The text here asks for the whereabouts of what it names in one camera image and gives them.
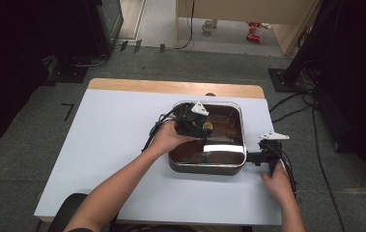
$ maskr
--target beige desk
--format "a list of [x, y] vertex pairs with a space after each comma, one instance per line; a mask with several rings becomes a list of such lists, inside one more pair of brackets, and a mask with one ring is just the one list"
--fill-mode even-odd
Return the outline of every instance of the beige desk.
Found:
[[[216, 97], [207, 97], [214, 93]], [[158, 115], [179, 101], [235, 102], [241, 107], [248, 152], [273, 131], [261, 87], [211, 83], [93, 79], [53, 167], [35, 216], [52, 221], [72, 193], [90, 193], [141, 152]], [[280, 224], [279, 205], [260, 173], [246, 163], [235, 176], [177, 173], [157, 160], [119, 213], [119, 221], [258, 225]]]
[[[193, 0], [176, 0], [176, 46], [179, 17], [191, 17]], [[313, 23], [321, 0], [196, 0], [194, 18], [270, 23], [284, 55], [304, 28]]]

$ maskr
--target hand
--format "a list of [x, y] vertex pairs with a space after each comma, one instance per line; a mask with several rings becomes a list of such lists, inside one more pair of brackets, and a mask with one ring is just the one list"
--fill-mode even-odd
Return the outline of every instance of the hand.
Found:
[[174, 150], [178, 145], [194, 140], [193, 137], [182, 136], [176, 133], [176, 122], [167, 121], [161, 125], [149, 148], [155, 149], [159, 155]]
[[280, 204], [285, 203], [285, 201], [290, 199], [289, 197], [294, 198], [288, 173], [282, 166], [281, 161], [276, 163], [272, 177], [269, 177], [267, 173], [262, 173], [261, 178], [270, 194], [272, 194]]

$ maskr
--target white plastic bracket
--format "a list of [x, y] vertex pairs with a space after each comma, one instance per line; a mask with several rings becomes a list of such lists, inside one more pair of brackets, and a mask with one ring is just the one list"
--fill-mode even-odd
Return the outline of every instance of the white plastic bracket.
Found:
[[260, 135], [260, 138], [266, 139], [266, 140], [290, 139], [290, 137], [288, 135], [280, 134], [280, 133], [273, 132], [273, 131]]
[[195, 103], [194, 106], [192, 106], [191, 111], [194, 113], [197, 113], [197, 114], [205, 115], [205, 116], [209, 116], [209, 114], [210, 114], [207, 111], [207, 109], [199, 101], [197, 103]]

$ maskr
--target person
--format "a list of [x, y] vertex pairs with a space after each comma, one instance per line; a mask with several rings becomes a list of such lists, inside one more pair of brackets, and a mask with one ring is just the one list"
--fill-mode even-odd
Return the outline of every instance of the person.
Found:
[[[152, 164], [163, 154], [193, 139], [193, 137], [178, 135], [175, 131], [175, 122], [165, 122], [144, 152], [99, 184], [86, 197], [74, 213], [65, 232], [97, 232], [104, 229], [111, 219], [120, 212]], [[266, 173], [261, 174], [261, 177], [268, 191], [280, 204], [283, 231], [304, 231], [289, 177], [282, 164], [280, 162], [276, 164], [272, 177]]]

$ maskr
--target wooden table edge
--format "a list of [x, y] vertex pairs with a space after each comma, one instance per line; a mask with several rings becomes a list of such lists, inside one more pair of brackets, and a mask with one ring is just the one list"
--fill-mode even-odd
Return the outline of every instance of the wooden table edge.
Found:
[[218, 97], [264, 99], [264, 90], [258, 85], [235, 85], [198, 82], [159, 81], [141, 79], [94, 78], [88, 89], [118, 90], [163, 94], [186, 94], [205, 96], [213, 93]]

